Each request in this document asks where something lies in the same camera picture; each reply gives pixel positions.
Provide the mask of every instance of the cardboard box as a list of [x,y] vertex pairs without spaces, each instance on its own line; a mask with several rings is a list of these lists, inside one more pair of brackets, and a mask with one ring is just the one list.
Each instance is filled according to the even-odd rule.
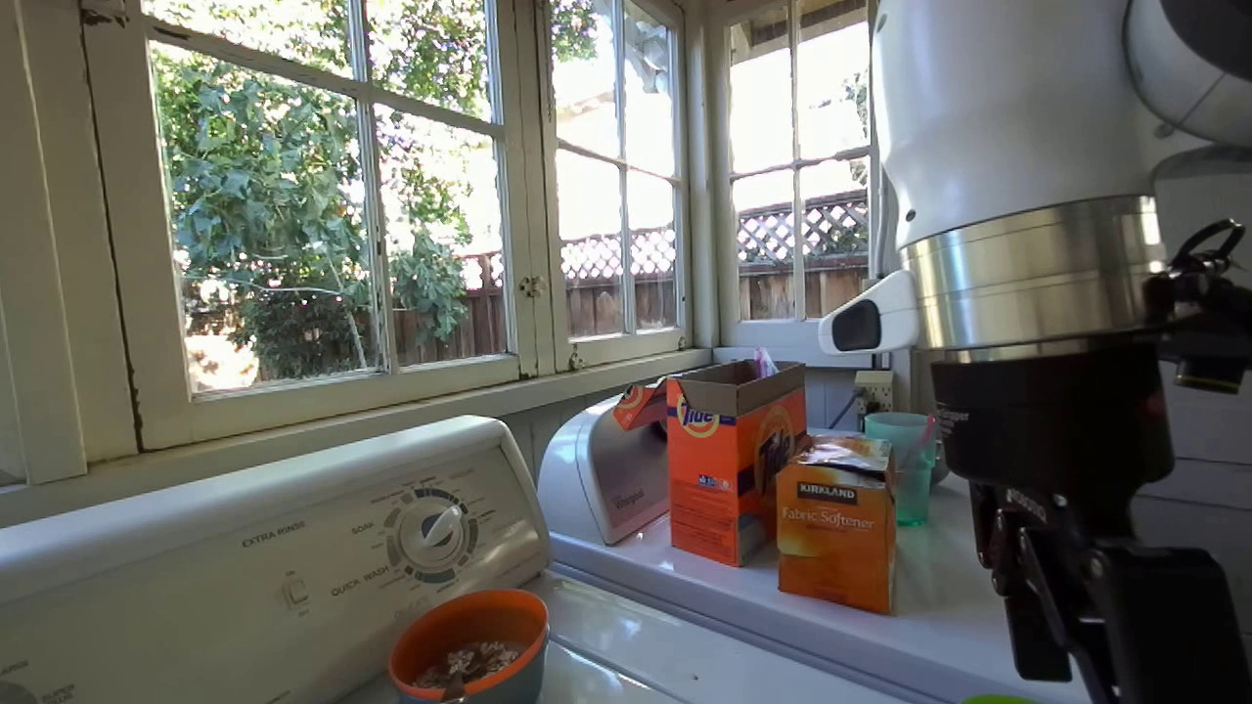
[[898,515],[881,476],[806,464],[778,473],[778,592],[894,615]]
[[806,434],[802,368],[753,358],[664,385],[673,546],[746,564],[774,537],[774,476]]

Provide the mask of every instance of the metal cylinder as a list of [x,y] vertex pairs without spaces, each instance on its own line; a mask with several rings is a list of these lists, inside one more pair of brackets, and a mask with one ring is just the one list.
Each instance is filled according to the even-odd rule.
[[916,239],[904,265],[933,356],[1057,356],[1144,323],[1162,239],[1149,199],[1084,199]]

